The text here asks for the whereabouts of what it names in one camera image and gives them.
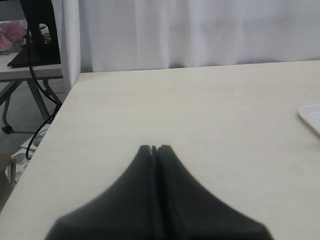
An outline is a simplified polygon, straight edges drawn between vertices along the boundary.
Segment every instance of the light wooden tabletop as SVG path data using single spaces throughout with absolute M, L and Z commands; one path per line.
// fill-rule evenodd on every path
M 7 64 L 16 56 L 16 52 L 9 55 L 0 55 L 0 82 L 27 79 L 32 77 L 28 67 L 12 68 L 7 66 Z M 61 64 L 34 66 L 33 70 L 38 78 L 62 76 Z
M 0 240 L 41 240 L 140 145 L 171 145 L 208 190 L 276 240 L 320 239 L 320 61 L 82 73 L 0 214 Z

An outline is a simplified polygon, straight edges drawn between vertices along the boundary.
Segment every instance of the desk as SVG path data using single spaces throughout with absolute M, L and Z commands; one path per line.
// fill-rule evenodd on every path
M 9 82 L 8 86 L 0 92 L 0 105 L 6 101 L 4 112 L 3 112 L 3 122 L 5 126 L 8 126 L 6 120 L 7 111 L 9 107 L 9 101 L 11 94 L 16 90 L 16 88 L 22 83 L 22 81 L 27 81 L 30 91 L 35 99 L 35 102 L 42 114 L 44 119 L 49 117 L 46 105 L 39 93 L 37 85 L 32 79 L 30 70 L 28 67 L 12 68 L 7 67 L 7 64 L 16 57 L 17 53 L 11 53 L 9 55 L 0 55 L 0 83 Z M 34 74 L 39 80 L 43 80 L 45 87 L 50 92 L 50 94 L 57 100 L 57 96 L 52 91 L 48 85 L 49 79 L 61 79 L 61 65 L 45 65 L 45 66 L 35 66 L 33 67 Z
M 42 240 L 143 144 L 173 147 L 208 190 L 276 240 L 320 239 L 320 61 L 82 73 L 0 214 L 0 240 Z

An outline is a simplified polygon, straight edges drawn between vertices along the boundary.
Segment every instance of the pink fabric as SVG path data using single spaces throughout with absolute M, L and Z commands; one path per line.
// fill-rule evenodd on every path
M 26 26 L 23 21 L 0 22 L 0 48 L 10 49 L 13 44 L 23 39 Z

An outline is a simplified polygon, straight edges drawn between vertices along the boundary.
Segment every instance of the black cable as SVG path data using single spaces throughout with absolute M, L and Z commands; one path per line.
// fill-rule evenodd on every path
M 40 86 L 40 84 L 37 81 L 34 69 L 32 68 L 32 63 L 31 63 L 31 53 L 30 53 L 30 29 L 29 26 L 27 26 L 26 28 L 26 37 L 25 37 L 25 41 L 26 41 L 26 52 L 27 52 L 27 58 L 28 58 L 28 65 L 29 65 L 29 70 L 31 73 L 31 76 L 36 84 L 36 86 L 38 87 L 38 89 L 53 103 L 56 104 L 55 108 L 54 108 L 54 112 L 53 114 L 51 114 L 42 124 L 41 126 L 35 131 L 35 133 L 33 134 L 28 147 L 26 148 L 25 151 L 25 158 L 30 160 L 31 157 L 29 157 L 29 151 L 30 151 L 30 147 L 32 145 L 32 143 L 34 142 L 36 136 L 38 135 L 38 133 L 41 131 L 41 129 L 44 127 L 44 125 L 46 125 L 49 121 L 53 120 L 57 114 L 57 112 L 59 111 L 60 107 L 61 107 L 61 103 L 55 101 L 53 98 L 51 98 L 44 90 L 43 88 Z

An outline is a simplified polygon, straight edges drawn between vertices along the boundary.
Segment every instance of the floor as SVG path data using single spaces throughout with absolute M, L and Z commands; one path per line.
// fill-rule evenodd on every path
M 0 91 L 7 84 L 6 82 L 0 82 Z M 63 102 L 66 98 L 63 79 L 52 79 L 49 81 L 49 85 Z M 46 97 L 42 97 L 49 113 L 52 113 L 55 104 L 46 99 Z M 3 110 L 4 104 L 0 106 L 1 128 L 4 126 L 2 122 Z M 30 138 L 32 132 L 35 132 L 44 121 L 26 82 L 23 82 L 12 94 L 7 120 L 15 132 L 7 135 L 0 130 L 0 153 L 12 155 L 20 149 L 20 145 Z

